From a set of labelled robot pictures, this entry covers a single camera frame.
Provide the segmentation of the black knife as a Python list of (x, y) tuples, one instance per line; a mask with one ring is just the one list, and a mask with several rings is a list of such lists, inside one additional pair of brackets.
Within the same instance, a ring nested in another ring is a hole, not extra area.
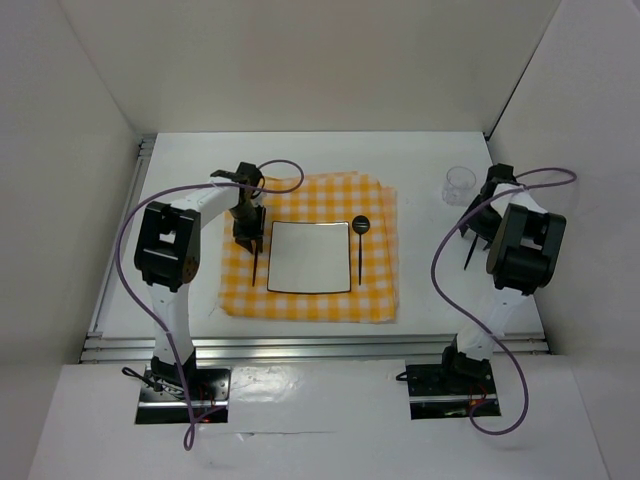
[(477, 241), (478, 241), (478, 237), (476, 236), (476, 237), (474, 237), (474, 239), (473, 239), (473, 241), (472, 241), (472, 243), (470, 245), (470, 248), (469, 248), (469, 251), (468, 251), (464, 266), (463, 266), (464, 270), (467, 270), (467, 268), (468, 268), (468, 266), (470, 264), (470, 261), (471, 261), (473, 255), (474, 255), (475, 250), (476, 250)]

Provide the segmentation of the yellow white checkered cloth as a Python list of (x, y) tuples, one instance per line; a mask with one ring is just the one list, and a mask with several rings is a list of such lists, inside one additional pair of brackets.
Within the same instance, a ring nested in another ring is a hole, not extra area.
[(232, 317), (393, 323), (399, 306), (397, 192), (359, 172), (266, 180), (264, 250), (225, 220), (218, 305)]

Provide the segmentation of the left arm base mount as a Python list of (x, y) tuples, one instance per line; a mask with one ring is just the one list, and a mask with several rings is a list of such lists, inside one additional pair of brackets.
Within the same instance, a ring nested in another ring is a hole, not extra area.
[[(121, 373), (141, 382), (135, 423), (138, 425), (188, 424), (189, 415), (184, 391), (152, 375), (149, 368), (138, 373), (123, 367)], [(195, 419), (199, 423), (227, 423), (231, 370), (205, 368), (190, 378), (189, 396)]]

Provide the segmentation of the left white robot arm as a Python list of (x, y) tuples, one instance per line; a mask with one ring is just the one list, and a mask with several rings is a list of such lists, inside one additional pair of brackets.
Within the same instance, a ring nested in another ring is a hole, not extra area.
[(153, 313), (163, 322), (156, 327), (151, 371), (176, 399), (190, 397), (198, 387), (188, 298), (201, 263), (201, 230), (228, 212), (236, 245), (258, 256), (266, 209), (255, 189), (263, 184), (260, 169), (242, 162), (234, 172), (215, 171), (208, 188), (170, 203), (152, 201), (144, 209), (134, 265), (149, 288)]

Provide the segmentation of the black fork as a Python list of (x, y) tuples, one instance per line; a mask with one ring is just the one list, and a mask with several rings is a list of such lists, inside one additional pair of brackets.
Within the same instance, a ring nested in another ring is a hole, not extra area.
[(262, 253), (262, 250), (263, 250), (263, 241), (261, 239), (255, 240), (254, 247), (253, 247), (253, 269), (252, 269), (252, 285), (253, 286), (256, 285), (259, 256)]

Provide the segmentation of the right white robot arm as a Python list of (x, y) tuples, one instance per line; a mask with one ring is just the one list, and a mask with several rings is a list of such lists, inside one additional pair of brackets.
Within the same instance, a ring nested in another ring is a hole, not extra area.
[(481, 318), (465, 325), (444, 350), (436, 379), (448, 392), (484, 379), (495, 339), (514, 311), (549, 284), (555, 272), (567, 220), (542, 208), (517, 182), (514, 168), (497, 164), (456, 228), (473, 231), (489, 247), (486, 272), (493, 288), (481, 301)]

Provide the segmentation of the white square plate black rim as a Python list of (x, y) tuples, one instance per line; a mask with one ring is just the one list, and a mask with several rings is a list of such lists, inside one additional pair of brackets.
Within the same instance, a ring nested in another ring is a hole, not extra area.
[(300, 295), (349, 292), (349, 224), (274, 221), (267, 290)]

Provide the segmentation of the black spoon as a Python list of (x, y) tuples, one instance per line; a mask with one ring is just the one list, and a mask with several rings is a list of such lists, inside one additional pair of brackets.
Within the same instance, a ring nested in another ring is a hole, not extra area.
[(352, 230), (358, 236), (358, 284), (362, 284), (363, 271), (363, 236), (371, 228), (370, 220), (365, 215), (357, 215), (351, 222)]

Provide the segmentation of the clear glass cup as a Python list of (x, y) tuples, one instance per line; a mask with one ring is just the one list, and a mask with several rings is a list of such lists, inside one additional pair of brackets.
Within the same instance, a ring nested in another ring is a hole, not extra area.
[(473, 198), (476, 176), (463, 166), (450, 168), (444, 180), (442, 200), (450, 206), (467, 206)]

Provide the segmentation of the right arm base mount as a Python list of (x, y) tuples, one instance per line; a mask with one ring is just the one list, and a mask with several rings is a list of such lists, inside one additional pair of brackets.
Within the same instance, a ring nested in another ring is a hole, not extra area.
[(412, 364), (396, 375), (409, 396), (412, 420), (467, 418), (501, 415), (493, 372), (479, 379), (450, 374), (441, 364)]

